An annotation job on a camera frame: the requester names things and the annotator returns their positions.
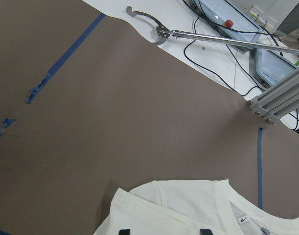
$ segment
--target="electrical cord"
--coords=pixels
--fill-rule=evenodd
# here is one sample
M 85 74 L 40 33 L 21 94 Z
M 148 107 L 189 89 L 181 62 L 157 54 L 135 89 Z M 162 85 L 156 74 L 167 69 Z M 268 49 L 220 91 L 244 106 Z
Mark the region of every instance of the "electrical cord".
M 297 127 L 298 127 L 298 109 L 296 109 L 296 126 L 294 129 L 292 129 L 293 131 L 296 131 Z
M 190 10 L 192 10 L 192 11 L 194 12 L 194 9 L 193 9 L 191 6 L 189 6 L 189 4 L 188 4 L 185 0 L 183 0 L 183 2 L 185 3 L 185 5 L 186 5 Z M 200 5 L 200 8 L 201 8 L 201 10 L 202 10 L 202 12 L 203 12 L 203 14 L 204 14 L 204 17 L 203 17 L 202 15 L 198 15 L 197 13 L 194 12 L 196 15 L 198 15 L 198 18 L 197 18 L 196 21 L 194 22 L 194 31 L 195 31 L 195 33 L 196 33 L 196 22 L 198 21 L 199 18 L 203 18 L 203 19 L 205 19 L 207 22 L 210 21 L 210 19 L 206 16 L 205 12 L 203 11 L 203 8 L 202 8 L 202 6 L 201 6 L 200 0 L 198 0 L 198 2 L 199 2 L 199 5 Z M 227 28 L 227 27 L 225 27 L 225 26 L 223 26 L 223 25 L 220 25 L 220 24 L 218 24 L 218 23 L 215 23 L 215 22 L 213 22 L 213 21 L 211 21 L 210 23 L 212 23 L 212 24 L 217 24 L 217 25 L 220 26 L 220 27 L 223 27 L 223 28 L 226 28 L 226 29 L 235 31 L 235 32 L 239 32 L 239 33 L 257 33 L 257 34 L 269 35 L 269 36 L 272 38 L 272 40 L 274 41 L 274 43 L 275 43 L 277 46 L 279 46 L 279 45 L 278 45 L 277 41 L 275 40 L 275 38 L 274 38 L 273 36 L 276 36 L 276 37 L 279 39 L 279 41 L 281 41 L 281 39 L 280 39 L 277 35 L 275 35 L 275 34 L 271 34 L 267 29 L 265 29 L 265 28 L 262 27 L 262 26 L 261 26 L 261 28 L 262 28 L 263 30 L 265 30 L 267 33 L 239 31 L 239 30 L 235 30 L 235 29 Z M 218 77 L 220 78 L 220 80 L 221 80 L 227 87 L 229 87 L 231 90 L 237 92 L 237 91 L 236 91 L 235 89 L 233 89 L 229 84 L 227 84 L 227 83 L 222 79 L 222 77 L 219 76 L 217 73 L 215 73 L 214 71 L 211 71 L 211 70 L 209 70 L 209 69 L 207 69 L 207 68 L 205 68 L 205 67 L 203 67 L 203 66 L 197 64 L 195 61 L 191 60 L 191 59 L 186 55 L 186 49 L 187 49 L 190 45 L 192 45 L 194 42 L 195 42 L 195 40 L 194 40 L 193 42 L 191 42 L 190 44 L 188 44 L 188 45 L 185 47 L 185 49 L 184 49 L 184 56 L 185 56 L 190 62 L 192 62 L 193 64 L 195 64 L 195 65 L 197 65 L 197 66 L 199 66 L 199 67 L 201 67 L 201 68 L 203 68 L 203 69 L 205 69 L 205 70 L 207 70 L 207 71 L 209 71 L 209 72 L 215 74 L 216 76 L 218 76 Z M 248 95 L 254 88 L 259 88 L 261 91 L 264 91 L 264 89 L 262 89 L 261 87 L 259 87 L 259 85 L 258 85 L 257 82 L 255 81 L 255 79 L 254 79 L 249 73 L 247 73 L 247 71 L 245 71 L 244 68 L 240 65 L 240 63 L 238 62 L 238 60 L 237 60 L 236 57 L 234 56 L 234 54 L 233 54 L 233 52 L 231 51 L 231 49 L 229 48 L 229 46 L 228 46 L 228 45 L 226 45 L 226 46 L 227 46 L 228 50 L 230 51 L 231 55 L 234 57 L 234 59 L 235 59 L 235 61 L 237 62 L 237 64 L 239 65 L 239 67 L 242 69 L 242 71 L 245 72 L 245 73 L 246 73 L 246 74 L 247 74 L 247 75 L 254 81 L 254 83 L 256 84 L 256 86 L 252 87 L 246 94 L 244 94 L 244 95 L 240 94 L 240 95 L 242 95 L 242 96 L 246 96 L 246 95 Z M 289 115 L 296 119 L 296 127 L 295 127 L 293 130 L 297 132 L 297 131 L 299 130 L 299 129 L 296 130 L 297 127 L 298 127 L 298 123 L 299 123 L 298 110 L 296 109 L 296 115 L 297 115 L 297 117 L 294 116 L 294 115 L 292 115 L 291 113 L 289 113 Z
M 200 15 L 198 16 L 198 18 L 195 20 L 195 22 L 194 22 L 194 32 L 196 33 L 196 22 L 199 20 L 199 18 L 200 18 Z M 185 58 L 187 59 L 187 60 L 189 60 L 190 62 L 192 62 L 193 64 L 195 64 L 195 65 L 197 65 L 198 67 L 200 67 L 200 68 L 202 68 L 202 69 L 205 69 L 205 70 L 207 70 L 207 71 L 209 71 L 209 72 L 211 72 L 211 73 L 213 73 L 214 75 L 216 75 L 227 87 L 229 87 L 231 90 L 233 90 L 234 92 L 237 92 L 233 87 L 231 87 L 219 74 L 217 74 L 216 72 L 214 72 L 214 71 L 212 71 L 212 70 L 210 70 L 210 69 L 207 69 L 206 67 L 204 67 L 204 66 L 202 66 L 202 65 L 200 65 L 200 64 L 198 64 L 198 63 L 196 63 L 195 61 L 193 61 L 192 59 L 190 59 L 188 56 L 187 56 L 187 54 L 186 54 L 186 50 L 187 50 L 187 48 L 190 46 L 190 45 L 192 45 L 194 42 L 195 42 L 196 40 L 194 40 L 194 41 L 192 41 L 191 43 L 189 43 L 185 48 L 184 48 L 184 50 L 183 50 L 183 54 L 184 54 L 184 56 L 185 56 Z M 237 93 L 239 93 L 241 96 L 247 96 L 254 88 L 259 88 L 259 89 L 261 89 L 259 86 L 254 86 L 254 87 L 252 87 L 246 94 L 241 94 L 241 93 L 239 93 L 239 92 L 237 92 Z
M 187 4 L 187 2 L 185 2 L 185 0 L 183 0 L 183 2 L 184 2 L 185 5 L 188 6 L 191 10 L 193 10 L 193 8 L 190 7 L 190 6 Z M 261 34 L 261 35 L 269 35 L 269 36 L 271 37 L 271 39 L 274 41 L 274 43 L 275 43 L 277 46 L 279 46 L 279 44 L 277 43 L 277 41 L 275 40 L 274 37 L 276 36 L 276 37 L 279 39 L 279 41 L 281 41 L 281 39 L 280 39 L 277 35 L 270 33 L 266 28 L 260 26 L 266 33 L 263 33 L 263 32 L 252 32 L 252 31 L 240 31 L 240 30 L 236 30 L 236 29 L 233 29 L 233 28 L 228 28 L 228 27 L 226 27 L 226 26 L 224 26 L 224 25 L 221 25 L 221 24 L 219 24 L 219 23 L 213 22 L 211 19 L 209 19 L 209 17 L 205 14 L 205 12 L 204 12 L 204 10 L 203 10 L 203 8 L 202 8 L 202 5 L 201 5 L 201 3 L 200 3 L 200 0 L 198 0 L 198 3 L 199 3 L 199 6 L 200 6 L 200 9 L 202 10 L 202 12 L 203 12 L 203 14 L 204 14 L 204 16 L 205 16 L 204 19 L 207 20 L 210 24 L 214 24 L 214 25 L 216 25 L 216 26 L 219 26 L 219 27 L 228 29 L 228 30 L 230 30 L 230 31 L 238 32 L 238 33 L 255 33 L 255 34 Z
M 231 55 L 233 56 L 233 58 L 235 59 L 236 63 L 239 65 L 239 67 L 241 68 L 241 70 L 247 74 L 247 76 L 249 76 L 252 81 L 256 84 L 257 87 L 259 87 L 259 89 L 264 92 L 265 90 L 263 88 L 261 88 L 258 83 L 256 82 L 256 80 L 241 66 L 241 64 L 238 62 L 237 58 L 235 57 L 235 55 L 233 54 L 233 52 L 231 51 L 230 47 L 228 45 L 226 45 L 228 50 L 230 51 Z

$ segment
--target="clothing label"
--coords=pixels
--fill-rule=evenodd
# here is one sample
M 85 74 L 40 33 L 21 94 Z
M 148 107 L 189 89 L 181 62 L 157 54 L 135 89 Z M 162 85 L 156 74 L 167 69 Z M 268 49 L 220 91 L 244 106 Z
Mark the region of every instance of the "clothing label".
M 130 235 L 130 230 L 129 229 L 121 229 L 119 231 L 119 235 Z
M 238 224 L 244 224 L 249 221 L 249 217 L 245 215 L 243 217 L 238 218 L 236 221 Z
M 200 229 L 200 235 L 213 235 L 210 229 Z

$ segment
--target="white wall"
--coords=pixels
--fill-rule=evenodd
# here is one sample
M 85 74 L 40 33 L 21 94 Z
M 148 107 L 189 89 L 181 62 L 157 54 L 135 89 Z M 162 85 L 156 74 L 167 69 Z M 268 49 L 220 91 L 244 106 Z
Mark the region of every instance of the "white wall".
M 253 10 L 268 22 L 268 28 L 275 31 L 299 0 L 230 0 L 244 12 Z

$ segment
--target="reacher grabber tool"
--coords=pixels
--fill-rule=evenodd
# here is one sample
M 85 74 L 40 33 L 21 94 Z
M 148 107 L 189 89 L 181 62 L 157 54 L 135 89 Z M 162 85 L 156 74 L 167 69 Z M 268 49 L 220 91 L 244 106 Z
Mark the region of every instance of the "reacher grabber tool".
M 234 46 L 242 46 L 242 47 L 252 47 L 252 48 L 261 48 L 266 50 L 275 50 L 275 51 L 282 51 L 286 53 L 294 53 L 299 55 L 299 49 L 292 49 L 288 47 L 278 47 L 273 45 L 266 45 L 261 43 L 252 43 L 252 42 L 245 42 L 241 40 L 235 40 L 230 38 L 220 38 L 205 34 L 198 34 L 198 33 L 190 33 L 190 32 L 183 32 L 179 30 L 169 30 L 167 29 L 159 20 L 157 20 L 155 17 L 144 13 L 140 11 L 132 11 L 132 7 L 128 6 L 126 8 L 126 12 L 132 16 L 135 17 L 136 15 L 146 16 L 150 19 L 152 19 L 158 26 L 156 27 L 156 31 L 158 36 L 161 38 L 158 42 L 155 42 L 155 45 L 160 45 L 166 41 L 166 39 L 169 36 L 173 36 L 176 38 L 187 38 L 187 39 L 193 39 L 193 40 L 200 40 L 200 41 L 206 41 L 206 42 L 215 42 L 215 43 L 223 43 L 228 45 L 234 45 Z

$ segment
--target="white table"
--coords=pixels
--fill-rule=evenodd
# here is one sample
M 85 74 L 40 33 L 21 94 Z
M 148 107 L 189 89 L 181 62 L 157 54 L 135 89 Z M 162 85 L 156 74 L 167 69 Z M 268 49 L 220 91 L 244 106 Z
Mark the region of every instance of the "white table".
M 148 13 L 157 18 L 170 30 L 181 30 L 193 32 L 193 22 L 197 19 L 197 15 L 193 13 L 182 0 L 83 0 L 89 5 L 93 6 L 100 12 L 115 18 L 122 19 L 133 26 L 138 33 L 150 42 L 158 40 L 155 26 L 152 20 L 144 16 L 131 17 L 126 13 L 126 7 L 131 6 L 133 11 L 141 11 Z M 196 23 L 197 33 L 219 36 L 204 20 L 200 19 Z M 183 49 L 192 40 L 176 39 L 169 37 L 165 43 L 159 47 L 167 53 L 178 58 L 182 62 L 191 66 L 200 73 L 206 75 L 213 81 L 226 86 L 215 74 L 208 72 L 194 65 L 188 61 Z M 261 35 L 259 41 L 264 44 L 274 45 L 274 42 L 269 36 Z M 234 46 L 230 46 L 233 54 L 236 56 L 242 67 L 249 71 L 249 52 L 243 52 Z M 226 45 L 196 41 L 186 50 L 187 55 L 196 63 L 219 74 L 231 87 L 233 87 L 240 94 L 245 94 L 249 89 L 255 86 L 251 78 L 249 78 L 241 68 L 236 64 L 235 59 L 228 51 Z M 298 56 L 294 54 L 284 53 L 284 57 L 295 63 Z M 253 89 L 244 98 L 250 100 L 261 91 L 258 88 Z M 296 120 L 290 115 L 284 116 L 281 121 L 289 128 L 294 128 Z

